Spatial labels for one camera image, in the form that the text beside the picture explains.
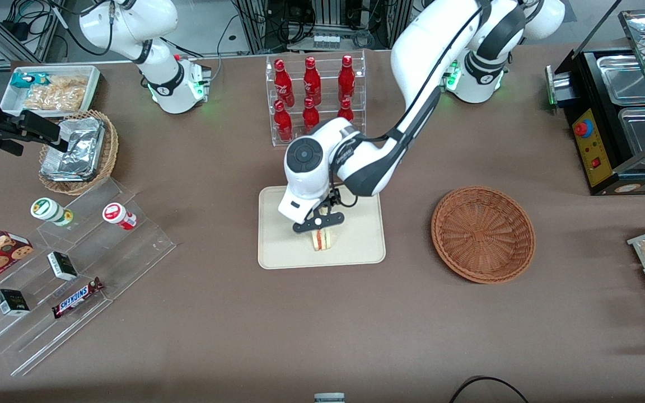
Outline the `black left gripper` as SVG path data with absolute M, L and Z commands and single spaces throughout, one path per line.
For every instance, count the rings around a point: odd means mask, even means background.
M 334 212 L 333 207 L 342 204 L 342 196 L 339 189 L 330 189 L 327 198 L 317 208 L 317 217 L 320 219 L 345 219 L 342 212 Z M 335 239 L 339 235 L 339 226 L 331 227 L 331 238 Z M 312 241 L 315 240 L 315 230 L 307 232 L 307 237 Z

